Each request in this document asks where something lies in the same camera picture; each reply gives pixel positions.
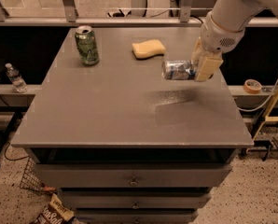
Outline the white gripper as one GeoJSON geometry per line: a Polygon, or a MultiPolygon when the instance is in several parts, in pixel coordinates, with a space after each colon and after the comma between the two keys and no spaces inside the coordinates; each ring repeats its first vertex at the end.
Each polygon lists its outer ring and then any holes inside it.
{"type": "Polygon", "coordinates": [[[197,39],[191,55],[192,63],[198,64],[195,80],[206,81],[223,63],[220,53],[201,56],[202,48],[210,52],[227,53],[236,48],[243,36],[244,31],[229,32],[220,28],[212,19],[212,12],[209,12],[201,28],[201,38],[197,39]]]}

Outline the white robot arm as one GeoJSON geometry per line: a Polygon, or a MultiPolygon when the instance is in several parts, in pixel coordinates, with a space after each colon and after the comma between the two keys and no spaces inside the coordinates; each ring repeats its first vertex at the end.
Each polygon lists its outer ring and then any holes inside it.
{"type": "Polygon", "coordinates": [[[247,24],[268,8],[278,19],[278,0],[217,0],[207,13],[191,61],[196,81],[207,80],[223,63],[222,54],[236,48],[247,24]]]}

